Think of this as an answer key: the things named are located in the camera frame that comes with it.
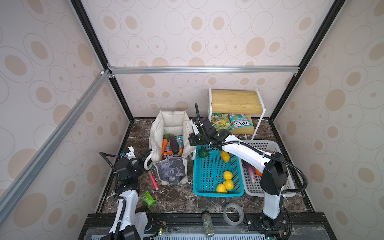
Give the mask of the teal mint candy bag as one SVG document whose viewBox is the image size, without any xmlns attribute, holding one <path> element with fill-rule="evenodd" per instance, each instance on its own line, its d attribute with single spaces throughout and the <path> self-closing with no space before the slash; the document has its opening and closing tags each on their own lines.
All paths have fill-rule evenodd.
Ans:
<svg viewBox="0 0 384 240">
<path fill-rule="evenodd" d="M 183 144 L 183 136 L 176 136 L 177 143 L 179 145 L 179 149 L 182 149 L 184 147 Z"/>
</svg>

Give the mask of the orange fruit candy bag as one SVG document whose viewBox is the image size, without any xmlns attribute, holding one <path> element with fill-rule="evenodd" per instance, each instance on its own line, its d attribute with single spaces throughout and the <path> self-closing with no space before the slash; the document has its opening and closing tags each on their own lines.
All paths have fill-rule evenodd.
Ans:
<svg viewBox="0 0 384 240">
<path fill-rule="evenodd" d="M 162 154 L 162 159 L 165 160 L 169 157 L 181 157 L 183 155 L 183 149 L 179 149 L 178 153 L 173 153 L 172 151 L 164 152 Z"/>
</svg>

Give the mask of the purple toy eggplant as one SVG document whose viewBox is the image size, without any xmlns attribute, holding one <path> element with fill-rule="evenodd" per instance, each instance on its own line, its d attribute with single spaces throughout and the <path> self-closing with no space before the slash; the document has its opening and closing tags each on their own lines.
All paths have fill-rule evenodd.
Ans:
<svg viewBox="0 0 384 240">
<path fill-rule="evenodd" d="M 170 134 L 170 147 L 173 154 L 178 154 L 180 152 L 180 146 L 174 134 Z"/>
</svg>

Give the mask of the clear tape roll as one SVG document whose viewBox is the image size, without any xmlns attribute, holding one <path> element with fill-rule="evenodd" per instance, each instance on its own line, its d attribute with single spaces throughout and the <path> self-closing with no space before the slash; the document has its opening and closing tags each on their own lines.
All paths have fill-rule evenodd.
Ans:
<svg viewBox="0 0 384 240">
<path fill-rule="evenodd" d="M 229 203 L 223 210 L 223 219 L 229 226 L 238 226 L 244 220 L 242 207 L 235 203 Z"/>
</svg>

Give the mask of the white plastic basket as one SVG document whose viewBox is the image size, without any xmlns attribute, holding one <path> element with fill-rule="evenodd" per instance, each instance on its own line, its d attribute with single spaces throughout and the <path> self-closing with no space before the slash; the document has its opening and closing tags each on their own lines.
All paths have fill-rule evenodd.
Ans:
<svg viewBox="0 0 384 240">
<path fill-rule="evenodd" d="M 279 145 L 274 142 L 274 141 L 268 141 L 268 140 L 244 140 L 245 143 L 261 150 L 264 152 L 272 152 L 275 154 L 276 152 L 281 154 L 281 149 Z M 260 186 L 260 180 L 261 177 L 258 175 L 255 175 L 255 184 L 252 185 L 252 180 L 248 174 L 247 168 L 245 167 L 245 164 L 243 163 L 243 160 L 240 160 L 242 164 L 242 180 L 244 184 L 244 190 L 245 192 L 252 196 L 252 197 L 259 197 L 263 198 L 264 197 L 264 191 L 262 190 Z M 290 169 L 288 169 L 288 178 L 286 181 L 285 189 L 294 189 L 295 188 L 295 183 L 292 179 Z"/>
</svg>

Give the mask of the aluminium frame bar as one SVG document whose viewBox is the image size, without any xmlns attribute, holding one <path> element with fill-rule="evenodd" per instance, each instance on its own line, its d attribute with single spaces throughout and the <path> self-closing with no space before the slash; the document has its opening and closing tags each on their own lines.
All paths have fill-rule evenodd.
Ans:
<svg viewBox="0 0 384 240">
<path fill-rule="evenodd" d="M 4 224 L 10 213 L 13 211 L 22 196 L 28 190 L 30 185 L 39 175 L 43 167 L 51 158 L 55 150 L 63 141 L 68 132 L 72 129 L 76 121 L 88 107 L 91 100 L 99 91 L 103 83 L 111 76 L 112 71 L 105 69 L 94 82 L 90 85 L 87 91 L 82 95 L 79 101 L 68 112 L 59 126 L 52 132 L 41 148 L 32 157 L 28 165 L 13 181 L 10 188 L 1 198 L 1 225 Z"/>
<path fill-rule="evenodd" d="M 234 74 L 234 73 L 298 73 L 299 66 L 196 66 L 196 67 L 114 67 L 102 74 Z"/>
</svg>

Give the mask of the yellow lemon bottom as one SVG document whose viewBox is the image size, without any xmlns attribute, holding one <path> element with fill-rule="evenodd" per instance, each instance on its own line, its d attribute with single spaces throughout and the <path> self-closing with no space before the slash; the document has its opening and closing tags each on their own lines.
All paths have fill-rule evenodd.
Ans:
<svg viewBox="0 0 384 240">
<path fill-rule="evenodd" d="M 217 188 L 216 188 L 216 192 L 217 193 L 227 193 L 227 188 L 224 184 L 219 184 L 217 185 Z"/>
</svg>

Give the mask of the toy carrot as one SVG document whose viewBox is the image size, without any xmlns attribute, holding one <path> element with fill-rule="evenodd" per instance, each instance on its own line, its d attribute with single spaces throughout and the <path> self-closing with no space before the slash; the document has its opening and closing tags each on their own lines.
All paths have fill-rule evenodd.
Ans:
<svg viewBox="0 0 384 240">
<path fill-rule="evenodd" d="M 162 155 L 169 155 L 172 153 L 171 144 L 170 144 L 170 134 L 164 135 L 163 144 L 162 144 Z"/>
</svg>

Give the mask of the white canvas grocery bag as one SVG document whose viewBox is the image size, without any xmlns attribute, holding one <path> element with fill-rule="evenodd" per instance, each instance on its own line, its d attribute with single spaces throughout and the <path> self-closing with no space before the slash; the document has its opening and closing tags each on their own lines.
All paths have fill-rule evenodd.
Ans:
<svg viewBox="0 0 384 240">
<path fill-rule="evenodd" d="M 145 170 L 152 166 L 157 170 L 162 185 L 188 183 L 188 159 L 194 160 L 197 148 L 191 147 L 188 137 L 193 132 L 190 118 L 186 111 L 160 111 L 152 123 L 149 137 L 150 155 L 145 160 Z M 183 136 L 183 155 L 162 159 L 164 135 Z"/>
</svg>

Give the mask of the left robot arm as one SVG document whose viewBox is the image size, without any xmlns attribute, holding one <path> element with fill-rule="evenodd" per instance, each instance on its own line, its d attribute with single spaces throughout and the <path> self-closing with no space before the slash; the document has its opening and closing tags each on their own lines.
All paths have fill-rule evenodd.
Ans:
<svg viewBox="0 0 384 240">
<path fill-rule="evenodd" d="M 138 178 L 145 171 L 144 161 L 133 151 L 119 156 L 99 153 L 110 165 L 116 178 L 114 199 L 118 203 L 116 217 L 103 240 L 142 240 L 148 225 L 147 211 L 137 211 L 139 202 Z"/>
</svg>

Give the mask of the spice jar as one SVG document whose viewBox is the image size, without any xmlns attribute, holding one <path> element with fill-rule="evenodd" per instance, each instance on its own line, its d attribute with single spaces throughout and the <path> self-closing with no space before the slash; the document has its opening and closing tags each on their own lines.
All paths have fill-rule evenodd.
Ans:
<svg viewBox="0 0 384 240">
<path fill-rule="evenodd" d="M 212 217 L 209 211 L 202 212 L 202 221 L 203 221 L 205 236 L 207 238 L 213 237 L 215 235 L 215 232 L 214 232 Z"/>
</svg>

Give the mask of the pink marker pen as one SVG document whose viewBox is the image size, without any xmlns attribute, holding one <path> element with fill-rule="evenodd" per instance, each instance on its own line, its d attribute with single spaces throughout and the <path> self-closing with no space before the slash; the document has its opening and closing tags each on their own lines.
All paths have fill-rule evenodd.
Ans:
<svg viewBox="0 0 384 240">
<path fill-rule="evenodd" d="M 159 187 L 158 187 L 157 182 L 156 182 L 156 180 L 155 180 L 155 178 L 154 178 L 154 176 L 153 176 L 153 174 L 152 174 L 151 171 L 149 171 L 149 175 L 150 175 L 150 178 L 151 178 L 151 180 L 152 180 L 152 183 L 153 183 L 153 185 L 154 185 L 154 187 L 155 187 L 155 190 L 158 191 L 158 190 L 159 190 Z"/>
</svg>

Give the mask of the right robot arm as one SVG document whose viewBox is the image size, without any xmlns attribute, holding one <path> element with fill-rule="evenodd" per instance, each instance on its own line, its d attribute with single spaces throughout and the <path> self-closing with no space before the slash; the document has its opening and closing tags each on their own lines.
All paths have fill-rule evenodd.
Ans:
<svg viewBox="0 0 384 240">
<path fill-rule="evenodd" d="M 261 151 L 250 144 L 238 139 L 226 130 L 217 131 L 205 117 L 195 117 L 191 120 L 193 132 L 189 136 L 190 146 L 209 145 L 213 148 L 233 154 L 250 164 L 262 173 L 260 186 L 263 189 L 264 208 L 263 217 L 275 220 L 283 208 L 283 198 L 287 193 L 304 191 L 308 186 L 305 174 L 293 164 L 278 158 L 278 155 Z M 297 172 L 303 180 L 298 189 L 285 189 L 288 170 Z"/>
</svg>

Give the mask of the green small packet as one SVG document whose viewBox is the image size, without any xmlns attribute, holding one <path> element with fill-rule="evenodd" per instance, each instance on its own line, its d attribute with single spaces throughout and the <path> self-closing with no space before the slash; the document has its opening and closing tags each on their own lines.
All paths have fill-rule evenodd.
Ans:
<svg viewBox="0 0 384 240">
<path fill-rule="evenodd" d="M 149 193 L 149 191 L 146 191 L 144 195 L 142 196 L 142 200 L 148 205 L 150 208 L 152 205 L 156 203 L 157 200 L 155 200 L 152 195 Z"/>
</svg>

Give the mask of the green lemon candy bag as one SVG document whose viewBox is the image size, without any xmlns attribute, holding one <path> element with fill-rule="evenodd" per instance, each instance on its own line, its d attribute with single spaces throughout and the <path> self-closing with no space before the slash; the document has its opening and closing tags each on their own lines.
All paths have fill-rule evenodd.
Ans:
<svg viewBox="0 0 384 240">
<path fill-rule="evenodd" d="M 230 121 L 230 116 L 227 113 L 212 113 L 211 123 L 217 131 L 232 130 L 232 123 Z"/>
</svg>

